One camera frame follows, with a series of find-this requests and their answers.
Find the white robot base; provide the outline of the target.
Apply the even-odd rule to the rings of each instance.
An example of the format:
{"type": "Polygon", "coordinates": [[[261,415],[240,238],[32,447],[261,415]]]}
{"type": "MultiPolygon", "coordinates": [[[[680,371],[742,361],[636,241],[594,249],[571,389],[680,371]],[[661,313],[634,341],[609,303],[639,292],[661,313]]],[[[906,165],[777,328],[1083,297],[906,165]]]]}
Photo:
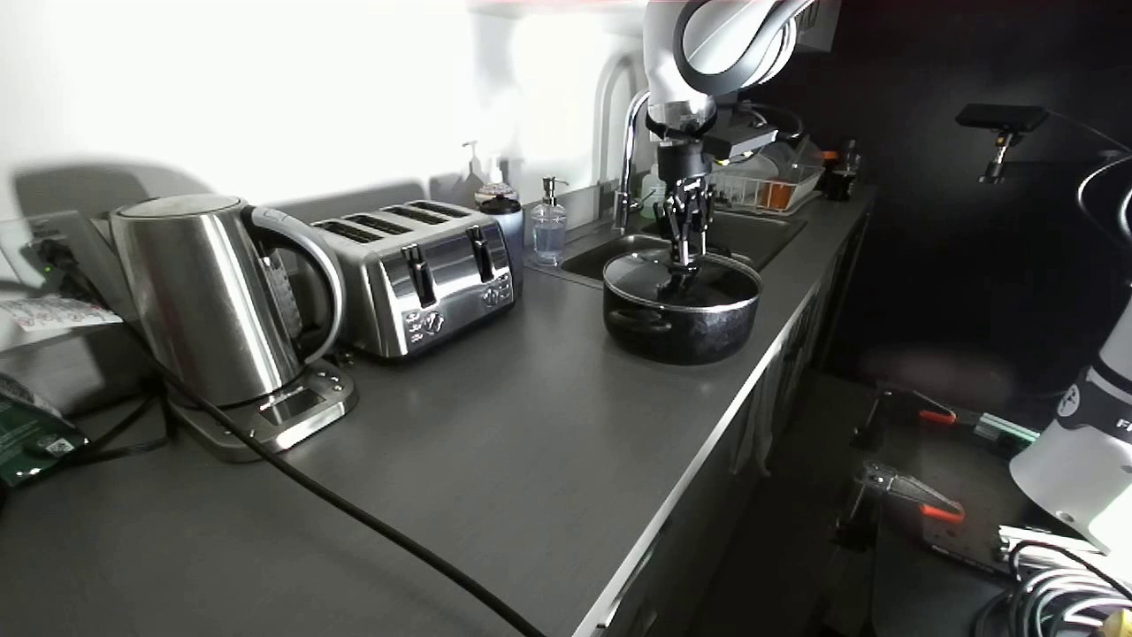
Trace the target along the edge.
{"type": "Polygon", "coordinates": [[[1054,520],[1132,551],[1132,301],[1006,474],[1054,520]]]}

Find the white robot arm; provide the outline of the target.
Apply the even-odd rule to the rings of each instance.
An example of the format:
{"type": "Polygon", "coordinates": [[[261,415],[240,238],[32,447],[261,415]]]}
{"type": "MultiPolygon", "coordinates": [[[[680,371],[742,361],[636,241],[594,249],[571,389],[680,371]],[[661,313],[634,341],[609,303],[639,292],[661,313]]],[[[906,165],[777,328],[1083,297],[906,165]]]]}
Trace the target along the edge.
{"type": "Polygon", "coordinates": [[[799,15],[813,0],[648,0],[648,132],[659,146],[661,212],[673,268],[703,255],[706,132],[725,100],[768,86],[795,53],[799,15]]]}

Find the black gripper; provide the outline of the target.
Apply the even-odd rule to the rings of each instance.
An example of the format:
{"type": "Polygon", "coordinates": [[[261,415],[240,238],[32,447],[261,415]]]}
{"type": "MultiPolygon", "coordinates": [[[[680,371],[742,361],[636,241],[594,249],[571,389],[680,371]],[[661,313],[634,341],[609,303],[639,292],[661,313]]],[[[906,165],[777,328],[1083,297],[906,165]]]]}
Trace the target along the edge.
{"type": "Polygon", "coordinates": [[[703,126],[659,126],[659,181],[666,184],[666,222],[669,222],[669,274],[680,277],[686,268],[686,238],[689,258],[703,258],[710,250],[710,184],[706,184],[706,132],[703,126]]]}

